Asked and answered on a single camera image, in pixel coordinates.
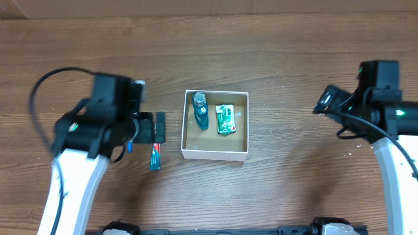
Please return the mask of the blue toothbrush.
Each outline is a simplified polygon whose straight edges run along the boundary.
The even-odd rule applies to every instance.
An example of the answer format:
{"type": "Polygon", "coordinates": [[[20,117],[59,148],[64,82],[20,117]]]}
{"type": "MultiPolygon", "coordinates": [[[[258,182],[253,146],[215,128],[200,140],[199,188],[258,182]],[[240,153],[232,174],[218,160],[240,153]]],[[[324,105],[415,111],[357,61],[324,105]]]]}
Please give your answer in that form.
{"type": "Polygon", "coordinates": [[[133,143],[132,142],[128,142],[126,144],[126,147],[127,147],[127,152],[128,153],[131,153],[133,151],[133,143]]]}

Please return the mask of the red teal toothpaste tube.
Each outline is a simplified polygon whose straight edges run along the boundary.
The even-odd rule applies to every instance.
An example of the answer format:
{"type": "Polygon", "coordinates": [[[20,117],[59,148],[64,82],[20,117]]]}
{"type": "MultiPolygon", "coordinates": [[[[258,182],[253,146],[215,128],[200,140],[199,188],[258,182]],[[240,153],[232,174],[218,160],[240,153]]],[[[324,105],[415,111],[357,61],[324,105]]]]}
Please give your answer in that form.
{"type": "Polygon", "coordinates": [[[161,169],[161,145],[160,143],[153,143],[152,154],[150,158],[150,170],[161,169]]]}

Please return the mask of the teal mouthwash bottle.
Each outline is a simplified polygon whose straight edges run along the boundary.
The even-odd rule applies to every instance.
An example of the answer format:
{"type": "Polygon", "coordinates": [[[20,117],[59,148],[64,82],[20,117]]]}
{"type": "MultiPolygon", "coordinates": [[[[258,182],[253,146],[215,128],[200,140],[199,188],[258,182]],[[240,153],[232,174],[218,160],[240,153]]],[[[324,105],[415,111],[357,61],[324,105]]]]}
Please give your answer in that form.
{"type": "Polygon", "coordinates": [[[193,109],[196,122],[201,130],[208,129],[208,105],[206,96],[203,92],[198,91],[193,95],[193,109]]]}

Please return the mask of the green white packet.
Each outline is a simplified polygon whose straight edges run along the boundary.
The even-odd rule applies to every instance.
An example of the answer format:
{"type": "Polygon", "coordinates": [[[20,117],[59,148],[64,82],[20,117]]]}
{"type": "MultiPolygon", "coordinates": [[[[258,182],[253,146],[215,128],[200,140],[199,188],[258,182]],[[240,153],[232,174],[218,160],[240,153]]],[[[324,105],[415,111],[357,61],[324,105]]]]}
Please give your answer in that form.
{"type": "Polygon", "coordinates": [[[229,135],[236,132],[234,120],[234,106],[232,104],[221,104],[216,106],[217,132],[222,135],[229,135]]]}

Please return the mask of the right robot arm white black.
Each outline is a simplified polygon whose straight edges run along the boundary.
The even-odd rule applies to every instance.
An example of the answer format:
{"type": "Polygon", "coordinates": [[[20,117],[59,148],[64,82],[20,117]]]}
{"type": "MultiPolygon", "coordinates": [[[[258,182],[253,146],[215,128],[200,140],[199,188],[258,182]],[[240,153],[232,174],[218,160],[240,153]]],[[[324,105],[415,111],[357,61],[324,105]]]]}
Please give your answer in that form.
{"type": "Polygon", "coordinates": [[[370,143],[378,160],[388,234],[417,233],[417,103],[403,101],[400,63],[363,61],[353,93],[328,85],[313,108],[370,143]]]}

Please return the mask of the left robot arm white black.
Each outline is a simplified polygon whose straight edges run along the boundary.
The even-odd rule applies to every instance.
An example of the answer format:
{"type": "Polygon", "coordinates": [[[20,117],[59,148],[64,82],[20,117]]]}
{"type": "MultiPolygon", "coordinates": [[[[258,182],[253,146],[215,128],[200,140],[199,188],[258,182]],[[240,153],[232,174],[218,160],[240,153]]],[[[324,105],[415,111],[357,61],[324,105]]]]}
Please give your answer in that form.
{"type": "Polygon", "coordinates": [[[84,234],[114,148],[166,141],[165,114],[141,112],[145,81],[97,73],[91,97],[55,124],[52,177],[39,234],[84,234]]]}

